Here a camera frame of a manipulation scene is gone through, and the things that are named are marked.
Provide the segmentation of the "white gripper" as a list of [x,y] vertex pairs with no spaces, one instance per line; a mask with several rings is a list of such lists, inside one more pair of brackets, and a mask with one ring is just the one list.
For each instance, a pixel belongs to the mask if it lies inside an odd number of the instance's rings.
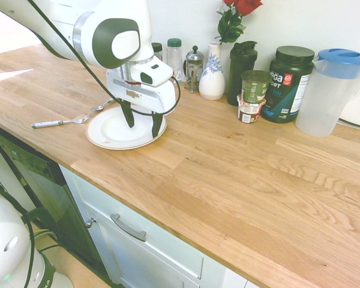
[[107,70],[107,88],[113,96],[122,99],[121,108],[130,128],[134,127],[131,103],[143,106],[152,113],[152,138],[156,138],[163,122],[161,113],[170,110],[176,102],[174,84],[167,80],[158,86],[146,84],[132,85],[122,80],[116,70]]

